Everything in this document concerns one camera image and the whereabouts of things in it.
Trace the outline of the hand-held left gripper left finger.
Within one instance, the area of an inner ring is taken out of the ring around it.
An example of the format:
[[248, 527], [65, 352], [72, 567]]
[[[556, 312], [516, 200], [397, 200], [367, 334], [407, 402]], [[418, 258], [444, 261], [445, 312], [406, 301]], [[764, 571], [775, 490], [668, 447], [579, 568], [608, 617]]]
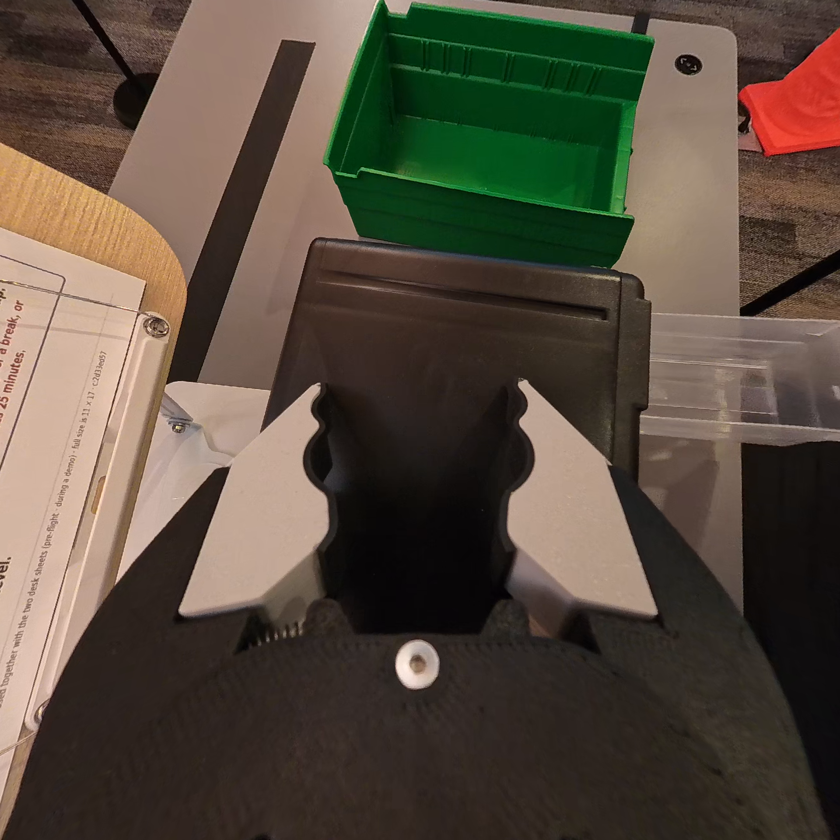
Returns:
[[184, 618], [252, 610], [303, 621], [326, 594], [322, 554], [336, 530], [327, 488], [328, 389], [311, 385], [232, 461], [185, 588]]

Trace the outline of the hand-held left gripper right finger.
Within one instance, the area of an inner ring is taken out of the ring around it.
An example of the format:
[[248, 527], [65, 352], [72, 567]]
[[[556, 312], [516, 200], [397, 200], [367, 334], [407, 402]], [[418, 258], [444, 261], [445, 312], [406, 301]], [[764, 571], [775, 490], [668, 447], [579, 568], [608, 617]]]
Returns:
[[516, 387], [527, 459], [507, 502], [508, 593], [549, 636], [586, 610], [655, 619], [610, 462], [528, 381]]

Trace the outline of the clear plastic drawer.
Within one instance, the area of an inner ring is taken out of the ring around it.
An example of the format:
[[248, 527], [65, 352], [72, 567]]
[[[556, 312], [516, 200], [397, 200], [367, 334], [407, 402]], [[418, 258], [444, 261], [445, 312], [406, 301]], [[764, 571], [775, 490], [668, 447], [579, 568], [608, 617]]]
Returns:
[[656, 313], [641, 434], [839, 441], [839, 322]]

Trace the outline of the black drawer cabinet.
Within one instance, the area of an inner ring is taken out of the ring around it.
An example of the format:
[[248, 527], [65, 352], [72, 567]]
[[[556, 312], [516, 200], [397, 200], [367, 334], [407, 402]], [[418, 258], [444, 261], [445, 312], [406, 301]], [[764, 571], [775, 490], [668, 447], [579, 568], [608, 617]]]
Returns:
[[471, 634], [510, 595], [519, 380], [637, 477], [650, 322], [641, 281], [609, 269], [311, 242], [263, 427], [327, 386], [322, 571], [356, 631]]

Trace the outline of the green plastic bin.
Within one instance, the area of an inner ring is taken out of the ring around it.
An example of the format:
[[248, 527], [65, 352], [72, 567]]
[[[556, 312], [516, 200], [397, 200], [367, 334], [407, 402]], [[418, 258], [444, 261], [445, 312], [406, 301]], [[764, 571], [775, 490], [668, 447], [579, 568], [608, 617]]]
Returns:
[[655, 41], [379, 2], [324, 164], [357, 234], [469, 256], [612, 268]]

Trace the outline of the printed instruction sheet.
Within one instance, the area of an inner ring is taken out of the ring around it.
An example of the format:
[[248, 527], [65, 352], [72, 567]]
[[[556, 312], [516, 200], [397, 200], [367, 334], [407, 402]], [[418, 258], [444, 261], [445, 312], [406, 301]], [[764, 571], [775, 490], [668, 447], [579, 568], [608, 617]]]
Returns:
[[142, 279], [2, 229], [1, 724], [33, 698]]

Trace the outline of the black pole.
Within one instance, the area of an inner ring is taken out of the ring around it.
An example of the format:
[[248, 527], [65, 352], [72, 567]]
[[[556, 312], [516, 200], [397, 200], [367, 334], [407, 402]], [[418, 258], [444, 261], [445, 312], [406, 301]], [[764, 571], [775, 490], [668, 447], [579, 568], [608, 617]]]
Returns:
[[839, 250], [740, 307], [741, 317], [756, 317], [839, 271]]

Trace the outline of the black floor stand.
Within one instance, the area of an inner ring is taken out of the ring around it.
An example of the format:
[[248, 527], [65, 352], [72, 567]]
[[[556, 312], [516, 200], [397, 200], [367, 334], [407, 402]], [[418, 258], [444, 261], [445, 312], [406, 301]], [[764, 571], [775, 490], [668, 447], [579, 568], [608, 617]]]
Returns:
[[84, 1], [72, 1], [72, 3], [121, 71], [123, 79], [112, 95], [112, 108], [122, 126], [128, 130], [136, 130], [160, 78], [160, 73], [135, 72], [119, 48], [112, 42], [89, 5]]

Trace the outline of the orange cloth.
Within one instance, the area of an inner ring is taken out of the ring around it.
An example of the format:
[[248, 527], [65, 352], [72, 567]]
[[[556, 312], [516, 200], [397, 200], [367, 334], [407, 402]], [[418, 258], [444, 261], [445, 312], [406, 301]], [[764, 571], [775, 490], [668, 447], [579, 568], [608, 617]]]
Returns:
[[750, 84], [738, 99], [765, 156], [838, 147], [839, 32], [783, 79]]

